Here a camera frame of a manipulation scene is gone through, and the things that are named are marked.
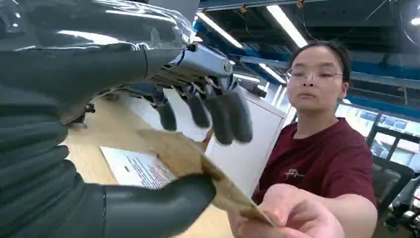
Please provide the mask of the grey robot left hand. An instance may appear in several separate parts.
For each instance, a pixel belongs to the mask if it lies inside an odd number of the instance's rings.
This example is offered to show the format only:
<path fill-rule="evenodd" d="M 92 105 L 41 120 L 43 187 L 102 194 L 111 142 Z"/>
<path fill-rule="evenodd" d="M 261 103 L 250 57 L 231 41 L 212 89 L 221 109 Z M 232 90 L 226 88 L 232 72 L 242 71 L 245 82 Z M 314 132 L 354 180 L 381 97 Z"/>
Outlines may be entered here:
<path fill-rule="evenodd" d="M 181 13 L 132 0 L 1 1 L 1 237 L 170 238 L 199 218 L 216 196 L 210 176 L 160 189 L 87 183 L 63 145 L 94 98 L 136 84 L 166 130 L 176 130 L 163 93 L 173 88 L 219 142 L 250 142 L 229 60 L 192 33 Z"/>

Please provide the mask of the person's hand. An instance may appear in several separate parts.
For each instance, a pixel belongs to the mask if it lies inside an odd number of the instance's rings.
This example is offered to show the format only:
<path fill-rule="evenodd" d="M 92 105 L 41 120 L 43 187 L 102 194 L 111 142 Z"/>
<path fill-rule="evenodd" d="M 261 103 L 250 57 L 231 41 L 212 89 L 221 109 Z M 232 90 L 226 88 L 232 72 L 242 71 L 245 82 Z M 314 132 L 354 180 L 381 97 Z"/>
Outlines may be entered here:
<path fill-rule="evenodd" d="M 229 212 L 228 220 L 236 238 L 344 238 L 337 218 L 321 203 L 306 198 L 303 190 L 275 184 L 264 195 L 259 208 L 274 226 Z"/>

